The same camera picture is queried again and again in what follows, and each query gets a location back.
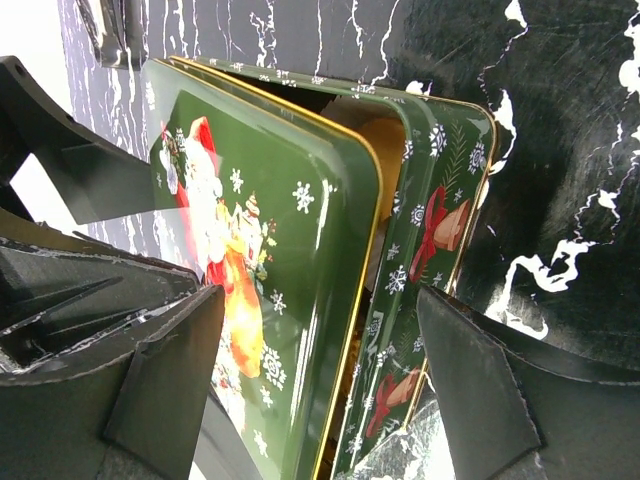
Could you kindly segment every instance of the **marble tabletop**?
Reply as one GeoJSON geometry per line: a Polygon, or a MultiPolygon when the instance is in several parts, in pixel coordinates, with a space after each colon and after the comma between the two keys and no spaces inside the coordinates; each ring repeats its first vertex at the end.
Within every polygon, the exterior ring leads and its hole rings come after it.
{"type": "MultiPolygon", "coordinates": [[[[138,73],[97,65],[74,0],[58,3],[75,118],[146,158],[138,73]]],[[[640,1],[148,0],[142,8],[150,57],[203,55],[491,110],[501,150],[456,296],[555,346],[640,369],[640,324],[629,314],[640,307],[640,1]]],[[[157,255],[157,228],[143,214],[92,226],[91,235],[157,255]]],[[[426,402],[414,424],[388,440],[390,454],[365,460],[363,478],[453,477],[437,405],[426,402]]]]}

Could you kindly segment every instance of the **bell illustration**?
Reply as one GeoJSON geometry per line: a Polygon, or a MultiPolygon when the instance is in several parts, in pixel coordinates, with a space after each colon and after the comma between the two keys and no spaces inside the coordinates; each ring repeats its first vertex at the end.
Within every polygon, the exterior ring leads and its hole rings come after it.
{"type": "Polygon", "coordinates": [[[444,217],[433,234],[433,243],[436,247],[450,252],[458,248],[470,210],[471,202],[465,200],[458,208],[444,217]]]}

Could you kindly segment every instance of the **christmas tin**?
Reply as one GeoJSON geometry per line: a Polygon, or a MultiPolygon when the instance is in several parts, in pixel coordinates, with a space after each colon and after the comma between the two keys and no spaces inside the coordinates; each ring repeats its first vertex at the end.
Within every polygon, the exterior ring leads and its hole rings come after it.
{"type": "Polygon", "coordinates": [[[145,72],[157,194],[182,207],[161,213],[186,232],[166,248],[228,292],[216,392],[265,478],[349,471],[411,418],[417,292],[455,288],[493,120],[210,59],[145,72]]]}

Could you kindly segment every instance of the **green tin box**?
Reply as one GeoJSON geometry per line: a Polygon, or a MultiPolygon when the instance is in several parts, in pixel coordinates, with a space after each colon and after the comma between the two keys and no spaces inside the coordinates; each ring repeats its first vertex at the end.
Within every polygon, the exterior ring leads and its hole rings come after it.
{"type": "Polygon", "coordinates": [[[350,470],[411,418],[417,291],[455,290],[493,119],[210,59],[143,73],[163,257],[226,291],[212,388],[264,478],[350,470]]]}

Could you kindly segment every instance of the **tin lid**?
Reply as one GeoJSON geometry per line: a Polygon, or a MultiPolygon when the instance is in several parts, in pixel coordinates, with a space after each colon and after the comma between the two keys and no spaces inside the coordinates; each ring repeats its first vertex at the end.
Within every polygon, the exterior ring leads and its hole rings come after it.
{"type": "Polygon", "coordinates": [[[375,153],[225,74],[143,75],[156,198],[176,205],[155,212],[162,257],[226,291],[213,386],[264,478],[312,478],[380,208],[375,153]]]}

